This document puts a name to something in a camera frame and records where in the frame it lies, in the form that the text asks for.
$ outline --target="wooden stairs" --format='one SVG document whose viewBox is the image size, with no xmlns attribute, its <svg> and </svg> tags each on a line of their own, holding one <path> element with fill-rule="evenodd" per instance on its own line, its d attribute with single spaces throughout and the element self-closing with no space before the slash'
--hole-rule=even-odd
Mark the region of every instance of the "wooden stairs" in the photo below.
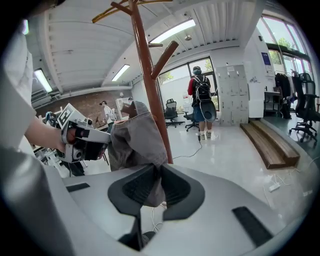
<svg viewBox="0 0 320 256">
<path fill-rule="evenodd" d="M 252 141 L 267 169 L 296 166 L 299 154 L 274 130 L 260 121 L 242 123 L 240 127 Z"/>
</svg>

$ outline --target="black office chair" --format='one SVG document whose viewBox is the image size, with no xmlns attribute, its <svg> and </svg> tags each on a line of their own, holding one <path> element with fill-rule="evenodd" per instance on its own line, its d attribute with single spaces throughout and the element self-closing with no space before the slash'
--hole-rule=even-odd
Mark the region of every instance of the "black office chair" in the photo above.
<svg viewBox="0 0 320 256">
<path fill-rule="evenodd" d="M 174 101 L 173 98 L 168 99 L 166 101 L 165 106 L 166 106 L 166 109 L 164 112 L 164 118 L 170 120 L 170 122 L 165 122 L 165 125 L 167 128 L 168 126 L 174 126 L 175 128 L 177 128 L 177 125 L 181 125 L 182 123 L 184 123 L 183 121 L 175 120 L 175 118 L 178 117 L 178 113 L 177 113 L 177 102 Z"/>
<path fill-rule="evenodd" d="M 303 136 L 300 142 L 303 142 L 306 134 L 314 139 L 314 146 L 317 145 L 317 130 L 312 127 L 312 122 L 320 122 L 320 113 L 316 111 L 315 99 L 319 96 L 315 95 L 316 86 L 308 73 L 302 73 L 299 77 L 292 77 L 293 84 L 297 93 L 297 105 L 295 113 L 298 118 L 302 118 L 303 122 L 297 122 L 294 128 L 289 130 L 302 131 Z"/>
<path fill-rule="evenodd" d="M 186 129 L 186 131 L 188 132 L 189 129 L 192 128 L 192 127 L 197 127 L 197 128 L 199 129 L 199 123 L 196 122 L 195 114 L 194 114 L 194 113 L 187 114 L 188 112 L 186 112 L 186 111 L 184 111 L 184 113 L 185 113 L 185 115 L 184 115 L 183 117 L 184 117 L 185 119 L 187 119 L 187 120 L 192 121 L 191 124 L 187 124 L 187 125 L 185 126 L 185 128 L 188 127 L 188 129 Z"/>
</svg>

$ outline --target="fluorescent light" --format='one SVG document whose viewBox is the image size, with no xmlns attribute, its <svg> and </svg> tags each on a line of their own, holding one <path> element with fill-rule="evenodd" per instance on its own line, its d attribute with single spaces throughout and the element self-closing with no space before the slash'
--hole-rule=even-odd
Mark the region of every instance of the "fluorescent light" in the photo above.
<svg viewBox="0 0 320 256">
<path fill-rule="evenodd" d="M 29 25 L 28 25 L 28 21 L 26 19 L 23 20 L 23 31 L 22 33 L 24 35 L 29 33 Z"/>
<path fill-rule="evenodd" d="M 170 28 L 166 32 L 162 33 L 155 39 L 153 39 L 150 43 L 161 43 L 162 41 L 166 40 L 167 38 L 179 33 L 180 31 L 186 30 L 188 28 L 194 27 L 196 25 L 193 19 L 189 19 L 188 21 L 181 23 L 173 28 Z"/>
<path fill-rule="evenodd" d="M 119 77 L 130 67 L 130 65 L 124 65 L 119 72 L 115 75 L 115 77 L 112 79 L 112 81 L 117 81 Z"/>
<path fill-rule="evenodd" d="M 42 86 L 44 87 L 46 92 L 47 93 L 52 92 L 52 88 L 51 88 L 50 84 L 48 83 L 44 73 L 42 72 L 42 69 L 35 70 L 34 74 L 35 74 L 36 78 L 39 80 L 39 82 L 42 84 Z"/>
</svg>

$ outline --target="wooden coat rack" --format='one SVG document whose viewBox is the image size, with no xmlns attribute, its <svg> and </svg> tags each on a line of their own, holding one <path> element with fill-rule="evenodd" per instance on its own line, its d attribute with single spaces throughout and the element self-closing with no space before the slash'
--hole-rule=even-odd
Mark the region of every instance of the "wooden coat rack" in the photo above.
<svg viewBox="0 0 320 256">
<path fill-rule="evenodd" d="M 162 43 L 148 43 L 145 30 L 143 27 L 143 23 L 141 20 L 141 16 L 139 13 L 138 5 L 144 4 L 154 4 L 161 2 L 172 2 L 173 0 L 151 0 L 151 1 L 143 1 L 143 0 L 122 0 L 121 2 L 112 2 L 109 9 L 104 11 L 103 13 L 97 15 L 92 19 L 93 23 L 100 21 L 101 19 L 114 14 L 116 12 L 122 11 L 131 16 L 131 22 L 134 32 L 134 39 L 136 44 L 136 49 L 139 56 L 139 62 L 141 66 L 142 76 L 144 80 L 146 95 L 148 97 L 150 110 L 153 116 L 155 116 L 156 125 L 160 131 L 169 164 L 173 164 L 169 137 L 166 127 L 166 121 L 163 113 L 162 104 L 160 101 L 160 97 L 157 93 L 157 84 L 156 79 L 160 74 L 161 70 L 165 66 L 165 64 L 170 59 L 171 55 L 179 46 L 176 41 L 171 41 L 168 47 L 165 49 L 157 64 L 153 67 L 150 50 L 152 47 L 162 47 Z"/>
</svg>

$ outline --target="ceiling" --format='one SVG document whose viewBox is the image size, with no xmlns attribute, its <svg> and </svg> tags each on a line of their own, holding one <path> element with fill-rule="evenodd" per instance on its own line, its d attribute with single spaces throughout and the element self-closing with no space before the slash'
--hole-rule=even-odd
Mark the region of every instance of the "ceiling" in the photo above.
<svg viewBox="0 0 320 256">
<path fill-rule="evenodd" d="M 196 26 L 168 39 L 161 48 L 150 49 L 155 64 L 170 41 L 179 47 L 173 56 L 204 47 L 246 45 L 253 28 L 252 19 L 262 13 L 260 0 L 174 0 L 139 6 L 148 41 L 189 19 Z M 27 46 L 33 68 L 42 68 L 53 93 L 87 88 L 125 85 L 140 74 L 131 18 L 119 11 L 97 23 L 92 18 L 110 7 L 111 0 L 66 0 L 55 9 L 29 19 Z M 186 41 L 189 35 L 192 40 Z M 130 68 L 119 81 L 111 82 L 124 64 Z M 33 80 L 32 93 L 42 86 Z"/>
</svg>

